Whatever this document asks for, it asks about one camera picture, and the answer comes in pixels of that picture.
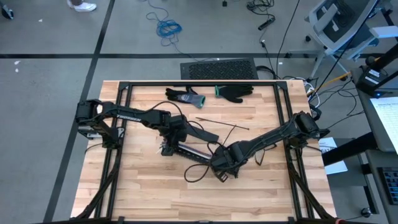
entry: wooden tabletop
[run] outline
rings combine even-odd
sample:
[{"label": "wooden tabletop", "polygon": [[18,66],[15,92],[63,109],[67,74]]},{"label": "wooden tabletop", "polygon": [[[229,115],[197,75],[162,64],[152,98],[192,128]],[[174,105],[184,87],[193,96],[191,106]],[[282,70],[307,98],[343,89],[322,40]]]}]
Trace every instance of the wooden tabletop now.
[{"label": "wooden tabletop", "polygon": [[[293,112],[309,112],[302,81],[289,80],[287,83]],[[118,85],[118,81],[104,81],[100,100],[115,102]],[[167,100],[165,88],[166,86],[135,86],[132,89],[131,107],[147,110],[158,102]],[[197,121],[207,131],[219,135],[219,142],[225,140],[231,127],[199,121],[196,117],[250,128],[249,131],[235,128],[225,145],[250,140],[280,126],[271,86],[255,86],[253,94],[244,96],[241,104],[215,98],[213,87],[195,87],[194,90],[206,96],[202,109],[193,105],[177,104],[188,120]],[[280,95],[282,105],[285,105],[282,91]],[[157,109],[178,115],[173,105],[163,104]],[[90,141],[88,147],[101,141]],[[221,183],[212,172],[207,173],[197,183],[186,182],[183,178],[184,171],[195,162],[177,155],[161,156],[161,142],[158,131],[128,121],[113,220],[124,216],[126,220],[284,221],[287,217],[295,216],[281,142],[277,148],[265,152],[262,166],[256,165],[252,158],[242,166],[239,178],[229,178],[225,183]],[[310,140],[309,143],[318,147],[315,140]],[[185,144],[208,152],[205,142],[200,139],[189,136]],[[86,153],[71,217],[78,215],[98,190],[105,151],[101,146],[96,146]],[[327,212],[336,216],[320,152],[304,148],[303,161],[310,190]],[[205,167],[200,166],[190,170],[188,176],[196,179],[204,171]],[[107,195],[103,211],[108,203]],[[301,191],[299,195],[303,216],[306,217]]]}]

